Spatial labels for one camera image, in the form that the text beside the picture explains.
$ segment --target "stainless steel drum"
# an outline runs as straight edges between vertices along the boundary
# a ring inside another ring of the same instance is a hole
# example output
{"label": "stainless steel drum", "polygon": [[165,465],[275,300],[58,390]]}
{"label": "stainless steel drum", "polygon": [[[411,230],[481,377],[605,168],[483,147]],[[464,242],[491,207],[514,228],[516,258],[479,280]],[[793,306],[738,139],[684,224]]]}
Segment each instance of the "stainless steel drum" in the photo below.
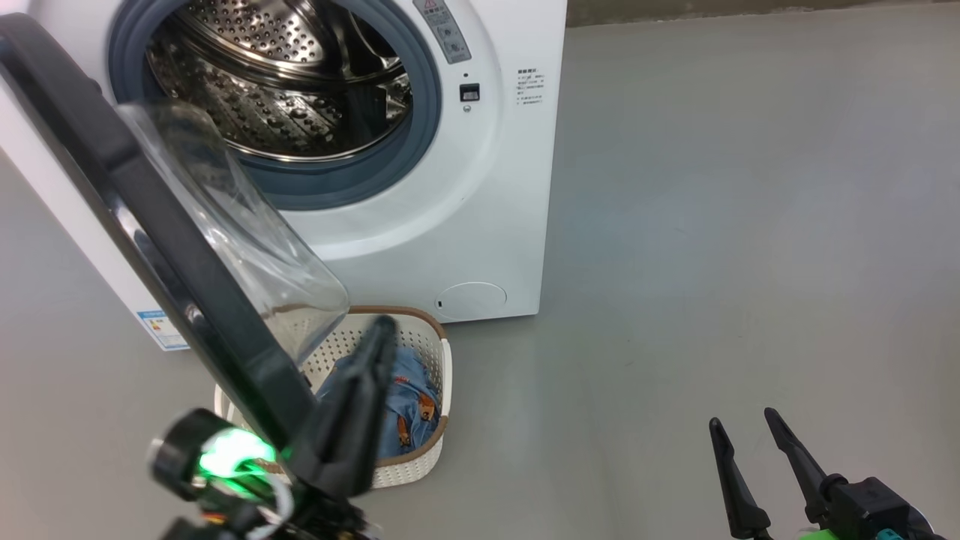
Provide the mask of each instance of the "stainless steel drum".
{"label": "stainless steel drum", "polygon": [[390,44],[328,0],[193,0],[160,26],[147,60],[164,92],[262,158],[352,156],[412,105]]}

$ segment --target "blue and white sticker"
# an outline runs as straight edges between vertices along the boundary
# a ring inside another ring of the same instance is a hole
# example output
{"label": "blue and white sticker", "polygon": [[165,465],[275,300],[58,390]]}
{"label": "blue and white sticker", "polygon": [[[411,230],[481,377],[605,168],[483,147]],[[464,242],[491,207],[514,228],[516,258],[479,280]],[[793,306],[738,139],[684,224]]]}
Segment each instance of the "blue and white sticker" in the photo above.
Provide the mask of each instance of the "blue and white sticker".
{"label": "blue and white sticker", "polygon": [[163,311],[138,311],[140,320],[164,351],[189,349],[186,340]]}

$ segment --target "gray sticker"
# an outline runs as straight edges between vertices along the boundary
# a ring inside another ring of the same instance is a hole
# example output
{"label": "gray sticker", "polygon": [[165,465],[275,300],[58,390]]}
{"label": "gray sticker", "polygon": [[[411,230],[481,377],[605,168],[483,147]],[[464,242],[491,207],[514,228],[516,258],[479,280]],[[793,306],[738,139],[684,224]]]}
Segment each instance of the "gray sticker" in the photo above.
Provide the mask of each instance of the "gray sticker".
{"label": "gray sticker", "polygon": [[423,20],[433,31],[433,36],[444,49],[446,63],[457,63],[473,58],[464,35],[460,33],[453,13],[446,7],[444,0],[414,0],[414,6],[423,15]]}

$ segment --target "washing machine drum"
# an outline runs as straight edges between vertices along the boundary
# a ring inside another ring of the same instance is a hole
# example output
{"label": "washing machine drum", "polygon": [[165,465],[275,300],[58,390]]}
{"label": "washing machine drum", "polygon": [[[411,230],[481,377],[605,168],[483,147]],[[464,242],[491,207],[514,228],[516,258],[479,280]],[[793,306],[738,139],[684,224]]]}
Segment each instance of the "washing machine drum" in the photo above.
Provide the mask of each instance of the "washing machine drum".
{"label": "washing machine drum", "polygon": [[396,5],[343,4],[130,0],[111,40],[114,94],[118,102],[165,95],[205,110],[281,208],[371,197],[401,180],[432,141],[439,78]]}

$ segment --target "warning label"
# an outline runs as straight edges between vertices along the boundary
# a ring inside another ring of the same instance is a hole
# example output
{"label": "warning label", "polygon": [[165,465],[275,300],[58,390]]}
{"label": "warning label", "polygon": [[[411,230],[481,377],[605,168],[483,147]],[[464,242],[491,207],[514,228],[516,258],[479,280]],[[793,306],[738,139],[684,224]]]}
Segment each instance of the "warning label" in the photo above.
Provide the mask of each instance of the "warning label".
{"label": "warning label", "polygon": [[147,331],[153,335],[164,351],[179,351],[190,348],[180,332],[177,331],[177,327],[170,322],[170,318],[163,311],[138,311],[136,314],[140,316],[140,320],[147,327]]}
{"label": "warning label", "polygon": [[536,105],[543,103],[546,76],[536,67],[516,71],[516,104]]}
{"label": "warning label", "polygon": [[457,63],[473,58],[464,35],[460,33],[453,13],[444,0],[414,0],[414,6],[423,15],[423,20],[433,31],[433,36],[444,49],[447,63]]}

